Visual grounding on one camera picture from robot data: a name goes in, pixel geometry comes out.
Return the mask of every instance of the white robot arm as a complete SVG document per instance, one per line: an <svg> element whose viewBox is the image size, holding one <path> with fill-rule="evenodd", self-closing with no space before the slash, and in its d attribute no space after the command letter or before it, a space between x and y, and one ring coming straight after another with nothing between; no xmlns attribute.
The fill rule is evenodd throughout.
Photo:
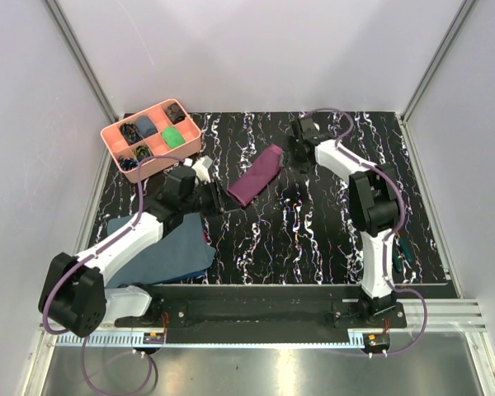
<svg viewBox="0 0 495 396"><path fill-rule="evenodd" d="M141 214L97 245L74 257L60 253L49 265L39 300L42 313L50 292L70 268L93 257L64 282L49 306L49 317L80 337L91 334L102 320L142 317L151 303L140 285L105 289L110 279L145 248L159 242L188 213L221 215L239 206L211 180L212 161L203 157L191 166L176 167L167 175L161 193L150 200Z"/></svg>
<svg viewBox="0 0 495 396"><path fill-rule="evenodd" d="M346 184L349 184L350 175L356 172L367 172L368 169L363 166L364 163L375 167L370 161L358 157L348 148L339 143L336 147L334 140L325 140L315 148L315 159L317 163L329 169L339 176ZM361 231L363 241L363 279L361 288L369 297L383 298L392 293L392 289L385 279L383 271L383 246L384 238L389 234L391 228L378 232L373 237L368 232ZM394 236L391 235L387 240L387 278L392 282L392 247Z"/></svg>
<svg viewBox="0 0 495 396"><path fill-rule="evenodd" d="M363 295L358 304L361 317L368 318L392 309L396 305L396 295L389 285L393 283L394 240L394 235L390 234L398 221L399 210L392 189L370 169L377 167L395 179L394 168L379 167L345 148L329 134L319 133L310 117L294 121L292 130L293 134L287 137L283 166L310 172L318 164L349 186L351 219L363 241Z"/></svg>

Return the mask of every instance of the blue cloth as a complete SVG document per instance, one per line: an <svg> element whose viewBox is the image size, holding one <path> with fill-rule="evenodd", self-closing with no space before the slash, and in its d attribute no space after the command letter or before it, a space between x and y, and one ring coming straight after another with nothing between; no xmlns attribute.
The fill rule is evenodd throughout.
<svg viewBox="0 0 495 396"><path fill-rule="evenodd" d="M130 219L131 216L126 216L110 220L108 234L123 227ZM133 283L156 285L200 276L213 263L215 252L204 241L200 215L186 214L179 227L130 260L112 276L106 288L114 289Z"/></svg>
<svg viewBox="0 0 495 396"><path fill-rule="evenodd" d="M146 115L140 116L140 118L135 121L135 126L138 127L138 133L143 136L143 139L158 132L154 123Z"/></svg>

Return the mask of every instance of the maroon cloth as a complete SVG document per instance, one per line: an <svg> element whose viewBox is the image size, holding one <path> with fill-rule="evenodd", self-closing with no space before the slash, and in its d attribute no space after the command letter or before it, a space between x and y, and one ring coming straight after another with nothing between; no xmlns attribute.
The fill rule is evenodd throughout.
<svg viewBox="0 0 495 396"><path fill-rule="evenodd" d="M242 207L251 203L253 198L264 190L281 171L282 148L272 144L255 160L253 165L229 189Z"/></svg>

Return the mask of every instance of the small object in tray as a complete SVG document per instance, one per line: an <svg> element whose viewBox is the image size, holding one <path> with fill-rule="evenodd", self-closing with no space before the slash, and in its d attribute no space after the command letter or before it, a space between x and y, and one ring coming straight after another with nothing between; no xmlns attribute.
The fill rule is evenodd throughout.
<svg viewBox="0 0 495 396"><path fill-rule="evenodd" d="M163 130L162 138L170 149L175 149L185 143L182 134L173 126L168 126Z"/></svg>
<svg viewBox="0 0 495 396"><path fill-rule="evenodd" d="M165 114L167 114L168 119L173 124L177 124L178 122L185 120L185 113L177 103L172 103L168 106L167 109L165 109Z"/></svg>
<svg viewBox="0 0 495 396"><path fill-rule="evenodd" d="M156 125L146 116L142 115L135 121L135 126L138 127L138 133L143 139L152 136L158 132Z"/></svg>
<svg viewBox="0 0 495 396"><path fill-rule="evenodd" d="M147 146L137 147L134 150L134 155L138 159L139 163L148 157L152 157L152 153L150 152L150 149Z"/></svg>
<svg viewBox="0 0 495 396"><path fill-rule="evenodd" d="M120 131L128 145L138 143L142 139L139 136L138 127L133 122L125 122L120 127Z"/></svg>
<svg viewBox="0 0 495 396"><path fill-rule="evenodd" d="M124 158L122 155L117 158L117 162L125 172L138 167L138 162L134 158Z"/></svg>

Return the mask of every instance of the metal floor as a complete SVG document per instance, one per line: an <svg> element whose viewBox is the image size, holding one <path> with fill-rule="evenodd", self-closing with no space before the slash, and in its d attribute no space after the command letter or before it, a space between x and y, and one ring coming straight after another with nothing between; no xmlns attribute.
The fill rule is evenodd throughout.
<svg viewBox="0 0 495 396"><path fill-rule="evenodd" d="M396 350L410 338L397 333L393 341L391 350ZM87 349L92 382L105 392L128 393L146 375L147 364L137 356L125 356L99 370L122 351L114 347ZM157 375L142 395L483 394L468 344L459 333L426 333L407 354L387 360L338 356L336 351L320 350L169 348L153 358ZM94 394L83 381L78 347L57 346L46 378L44 396Z"/></svg>

